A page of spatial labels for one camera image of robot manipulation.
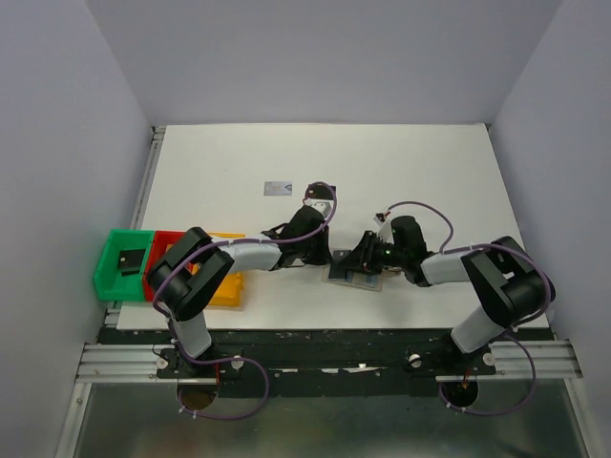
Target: table top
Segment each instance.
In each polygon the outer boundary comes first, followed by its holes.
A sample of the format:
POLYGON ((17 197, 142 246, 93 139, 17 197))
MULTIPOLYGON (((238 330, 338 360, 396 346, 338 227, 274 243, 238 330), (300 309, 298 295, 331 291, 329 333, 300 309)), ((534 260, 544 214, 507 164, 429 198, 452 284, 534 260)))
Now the table top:
MULTIPOLYGON (((306 186, 337 186, 329 245, 352 249, 376 230, 376 212, 400 200, 426 202, 450 218, 449 247, 521 237, 483 125, 216 124, 169 126, 142 229, 258 234, 287 221, 306 186), (292 196, 266 197, 266 181, 292 181, 292 196)), ((448 234, 430 211, 414 215, 429 249, 448 234)), ((242 311, 206 308, 212 329, 450 328, 477 306, 467 283, 419 288, 402 276, 382 291, 322 282, 323 267, 247 272, 242 311)), ((526 324, 547 327, 544 317, 526 324)), ((147 303, 125 302, 117 328, 163 329, 147 303)))

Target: black object in green bin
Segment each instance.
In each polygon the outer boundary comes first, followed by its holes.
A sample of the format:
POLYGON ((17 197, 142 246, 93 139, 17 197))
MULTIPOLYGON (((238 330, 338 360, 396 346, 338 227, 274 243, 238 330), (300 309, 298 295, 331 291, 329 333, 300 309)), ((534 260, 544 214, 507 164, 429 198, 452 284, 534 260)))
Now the black object in green bin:
POLYGON ((138 250, 122 250, 118 252, 118 263, 116 269, 121 273, 122 277, 129 275, 138 275, 140 267, 144 262, 145 249, 138 250))
POLYGON ((338 265, 339 261, 350 253, 350 250, 336 250, 331 255, 327 279, 332 282, 351 284, 368 289, 379 290, 380 276, 352 272, 338 265))

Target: gray wall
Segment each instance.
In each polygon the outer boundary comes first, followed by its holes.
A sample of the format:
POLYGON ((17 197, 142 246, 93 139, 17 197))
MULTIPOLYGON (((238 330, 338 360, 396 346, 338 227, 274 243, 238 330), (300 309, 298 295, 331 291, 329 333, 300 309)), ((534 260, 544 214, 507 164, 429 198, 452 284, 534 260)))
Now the gray wall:
POLYGON ((611 3, 565 1, 491 135, 528 248, 558 287, 611 450, 611 3))
POLYGON ((1 454, 53 456, 150 129, 82 0, 5 2, 0 65, 1 454))
POLYGON ((156 124, 492 122, 559 0, 88 0, 156 124))

